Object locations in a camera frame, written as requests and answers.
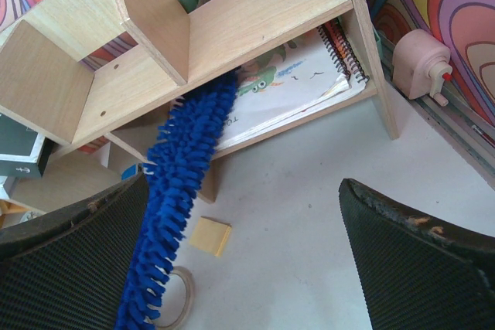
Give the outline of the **masking tape roll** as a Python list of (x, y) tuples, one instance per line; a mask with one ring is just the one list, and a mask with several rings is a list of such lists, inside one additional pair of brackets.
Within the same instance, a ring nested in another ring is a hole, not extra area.
[(175, 266), (163, 287), (160, 306), (151, 305), (159, 312), (152, 324), (155, 329), (181, 329), (190, 316), (196, 296), (193, 275), (185, 267)]

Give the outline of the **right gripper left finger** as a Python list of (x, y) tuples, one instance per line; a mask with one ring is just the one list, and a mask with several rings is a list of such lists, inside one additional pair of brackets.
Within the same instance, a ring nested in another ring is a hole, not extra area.
[(3, 329), (111, 329), (145, 215), (139, 173), (1, 230)]

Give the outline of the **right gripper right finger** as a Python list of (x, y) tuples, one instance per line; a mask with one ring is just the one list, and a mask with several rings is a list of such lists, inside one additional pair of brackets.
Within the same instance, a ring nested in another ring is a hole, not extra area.
[(494, 238), (355, 179), (340, 212), (374, 329), (492, 329)]

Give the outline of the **blue microfiber duster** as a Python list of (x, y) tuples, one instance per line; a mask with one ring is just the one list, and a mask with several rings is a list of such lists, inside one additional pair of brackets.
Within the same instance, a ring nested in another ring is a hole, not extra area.
[(182, 95), (148, 150), (149, 195), (119, 305), (116, 329), (152, 329), (165, 285), (224, 123), (237, 96), (229, 71)]

